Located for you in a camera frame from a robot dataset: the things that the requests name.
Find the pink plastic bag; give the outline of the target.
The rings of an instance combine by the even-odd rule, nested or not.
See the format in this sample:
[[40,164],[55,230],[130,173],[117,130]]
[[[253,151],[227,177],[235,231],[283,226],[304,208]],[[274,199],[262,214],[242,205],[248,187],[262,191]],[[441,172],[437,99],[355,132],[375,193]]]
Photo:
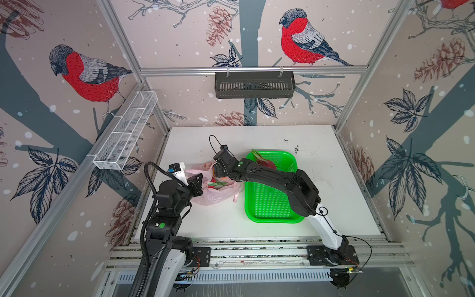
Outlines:
[[241,184],[228,177],[217,178],[214,173],[215,164],[216,162],[207,162],[193,165],[191,169],[185,171],[187,177],[203,174],[201,185],[203,194],[192,198],[193,203],[208,206],[221,203],[228,198],[233,198],[233,202],[237,201],[241,192]]

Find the red green dragon fruit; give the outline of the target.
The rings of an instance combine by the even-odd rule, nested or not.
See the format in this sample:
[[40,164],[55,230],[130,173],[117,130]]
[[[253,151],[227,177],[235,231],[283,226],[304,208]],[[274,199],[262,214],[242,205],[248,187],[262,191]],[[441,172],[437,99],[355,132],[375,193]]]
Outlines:
[[256,163],[258,163],[259,165],[273,170],[277,169],[276,165],[271,160],[264,158],[262,154],[259,153],[257,150],[252,149],[251,153],[255,158]]

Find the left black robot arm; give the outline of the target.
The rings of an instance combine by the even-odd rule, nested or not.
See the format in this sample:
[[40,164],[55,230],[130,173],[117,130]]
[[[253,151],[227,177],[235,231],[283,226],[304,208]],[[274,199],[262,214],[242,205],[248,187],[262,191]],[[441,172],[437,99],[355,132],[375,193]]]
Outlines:
[[151,185],[152,206],[140,233],[141,263],[129,295],[131,297],[167,297],[183,266],[193,258],[192,240],[179,236],[182,211],[195,196],[203,194],[202,174],[187,179],[183,186],[175,179]]

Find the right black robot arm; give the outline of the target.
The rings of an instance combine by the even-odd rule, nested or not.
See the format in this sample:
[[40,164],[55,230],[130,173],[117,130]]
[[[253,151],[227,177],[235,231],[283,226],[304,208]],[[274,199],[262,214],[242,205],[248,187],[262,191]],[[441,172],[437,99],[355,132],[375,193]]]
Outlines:
[[279,190],[287,196],[296,214],[308,218],[322,240],[323,255],[311,259],[324,266],[359,265],[356,253],[345,235],[340,234],[328,218],[329,212],[321,204],[319,190],[303,170],[282,172],[276,165],[252,151],[251,159],[238,160],[226,145],[214,156],[214,174],[235,182],[259,183]]

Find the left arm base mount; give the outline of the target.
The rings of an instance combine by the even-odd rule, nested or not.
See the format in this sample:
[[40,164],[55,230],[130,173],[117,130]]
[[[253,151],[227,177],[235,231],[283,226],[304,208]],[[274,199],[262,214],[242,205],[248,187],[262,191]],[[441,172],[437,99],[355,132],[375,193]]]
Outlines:
[[185,263],[183,268],[209,267],[211,258],[210,247],[193,247],[185,250]]

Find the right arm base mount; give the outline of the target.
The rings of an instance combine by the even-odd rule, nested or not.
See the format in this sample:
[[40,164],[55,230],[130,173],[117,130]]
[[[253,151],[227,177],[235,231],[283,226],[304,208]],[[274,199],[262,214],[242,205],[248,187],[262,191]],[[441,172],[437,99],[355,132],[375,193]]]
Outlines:
[[329,249],[323,245],[308,246],[307,259],[311,266],[359,266],[354,246],[343,244],[338,250]]

